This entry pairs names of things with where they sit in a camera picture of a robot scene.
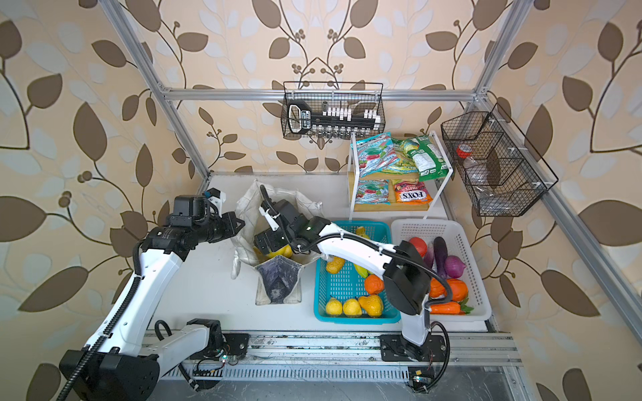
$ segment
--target snack package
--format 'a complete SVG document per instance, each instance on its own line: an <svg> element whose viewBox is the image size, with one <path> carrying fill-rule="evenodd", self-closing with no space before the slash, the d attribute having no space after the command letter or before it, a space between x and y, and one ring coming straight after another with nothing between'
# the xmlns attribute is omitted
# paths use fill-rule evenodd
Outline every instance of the snack package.
<svg viewBox="0 0 642 401"><path fill-rule="evenodd" d="M416 173L417 167L415 162L403 152L403 139L394 139L392 138L392 146L395 149L395 153L399 160L393 164L390 164L388 167L381 170L382 173L390 174L406 174L406 173Z"/></svg>
<svg viewBox="0 0 642 401"><path fill-rule="evenodd" d="M388 180L360 180L355 203L387 203Z"/></svg>
<svg viewBox="0 0 642 401"><path fill-rule="evenodd" d="M439 149L428 136L409 138L402 143L403 151L415 162L419 170L419 181L443 178L448 174L448 165Z"/></svg>
<svg viewBox="0 0 642 401"><path fill-rule="evenodd" d="M377 173L399 160L390 140L390 132L380 133L356 142L359 170L361 170L362 177Z"/></svg>
<svg viewBox="0 0 642 401"><path fill-rule="evenodd" d="M397 203L427 205L433 200L423 182L392 180L392 186L395 188Z"/></svg>

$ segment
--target plastic basket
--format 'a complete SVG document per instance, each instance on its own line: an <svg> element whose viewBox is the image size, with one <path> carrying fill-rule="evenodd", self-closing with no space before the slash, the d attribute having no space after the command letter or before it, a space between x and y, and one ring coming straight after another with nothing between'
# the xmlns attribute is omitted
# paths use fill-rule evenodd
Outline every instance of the plastic basket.
<svg viewBox="0 0 642 401"><path fill-rule="evenodd" d="M468 244L464 228L456 221L439 219L400 219L392 222L392 243L398 244L412 237L419 237L427 244L435 237L442 237L448 247L448 255L459 257L466 264L464 275L460 280L468 286L467 305L474 310L470 314L440 314L432 316L439 321L480 321L490 318L490 302L483 286L473 251Z"/></svg>
<svg viewBox="0 0 642 401"><path fill-rule="evenodd" d="M335 221L342 229L355 233L358 227L365 227L365 233L373 241L381 243L390 242L390 227L386 223L379 221ZM386 297L386 291L379 296L383 301L383 314L378 318L371 318L364 314L360 318L349 318L345 315L330 316L325 313L325 305L334 297L341 303L349 298L358 298L362 295L368 295L363 288L365 279L359 276L354 269L354 264L345 261L341 271L335 275L325 270L326 261L317 260L317 283L315 286L315 316L320 321L329 323L339 323L344 325L382 325L384 323L397 323L401 319L399 311L390 305Z"/></svg>

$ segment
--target eggplant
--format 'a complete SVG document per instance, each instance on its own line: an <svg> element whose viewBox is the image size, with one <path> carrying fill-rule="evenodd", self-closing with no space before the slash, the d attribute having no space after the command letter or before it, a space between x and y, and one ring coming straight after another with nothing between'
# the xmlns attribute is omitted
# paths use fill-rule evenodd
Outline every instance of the eggplant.
<svg viewBox="0 0 642 401"><path fill-rule="evenodd" d="M444 280L448 277L446 274L446 258L448 257L448 247L446 241L437 237L433 241L433 248L435 251L435 264L437 265L437 274Z"/></svg>

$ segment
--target teal plastic basket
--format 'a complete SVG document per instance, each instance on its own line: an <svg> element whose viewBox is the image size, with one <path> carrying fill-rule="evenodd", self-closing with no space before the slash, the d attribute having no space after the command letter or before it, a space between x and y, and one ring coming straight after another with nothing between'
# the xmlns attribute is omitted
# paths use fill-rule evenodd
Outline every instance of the teal plastic basket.
<svg viewBox="0 0 642 401"><path fill-rule="evenodd" d="M392 238L390 227L380 221L335 221L335 223L352 233L355 233L358 227L365 227L365 233L370 239L380 243L389 243ZM330 316L325 313L325 305L332 297L343 303L350 298L368 295L363 288L365 279L359 276L352 262L345 261L343 269L335 275L325 270L326 263L323 259L317 260L317 284L315 286L315 299L317 300L315 302L315 316L317 319L343 325L382 325L397 323L401 319L399 311L388 302L386 291L379 294L383 301L383 314L378 318L371 318L365 313L360 318L349 318L346 315Z"/></svg>

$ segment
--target black wire basket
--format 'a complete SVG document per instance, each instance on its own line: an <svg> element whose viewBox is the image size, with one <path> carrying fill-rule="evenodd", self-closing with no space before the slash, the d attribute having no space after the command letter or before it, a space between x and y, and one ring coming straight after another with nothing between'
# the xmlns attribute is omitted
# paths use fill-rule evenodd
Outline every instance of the black wire basket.
<svg viewBox="0 0 642 401"><path fill-rule="evenodd" d="M501 123L506 113L496 109L444 121L442 137L477 214L519 217L559 179L517 125L524 144L510 138Z"/></svg>
<svg viewBox="0 0 642 401"><path fill-rule="evenodd" d="M357 139L383 132L382 83L286 81L281 127L285 139Z"/></svg>

